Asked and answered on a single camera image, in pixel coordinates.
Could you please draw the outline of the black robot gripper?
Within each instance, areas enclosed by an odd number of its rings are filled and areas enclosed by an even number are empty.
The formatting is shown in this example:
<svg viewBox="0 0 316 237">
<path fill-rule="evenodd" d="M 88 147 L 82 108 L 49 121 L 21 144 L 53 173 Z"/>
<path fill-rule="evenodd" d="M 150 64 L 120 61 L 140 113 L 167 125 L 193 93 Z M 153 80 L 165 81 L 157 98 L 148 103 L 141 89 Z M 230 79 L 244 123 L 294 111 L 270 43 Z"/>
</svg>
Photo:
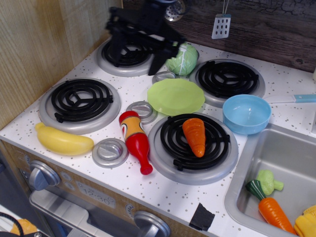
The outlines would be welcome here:
<svg viewBox="0 0 316 237">
<path fill-rule="evenodd" d="M 123 50 L 131 43 L 154 49 L 154 58 L 148 71 L 155 75 L 168 59 L 176 57 L 185 38 L 165 19 L 166 9 L 174 0 L 145 0 L 140 9 L 111 7 L 106 29 L 112 35 L 111 57 L 120 65 Z"/>
</svg>

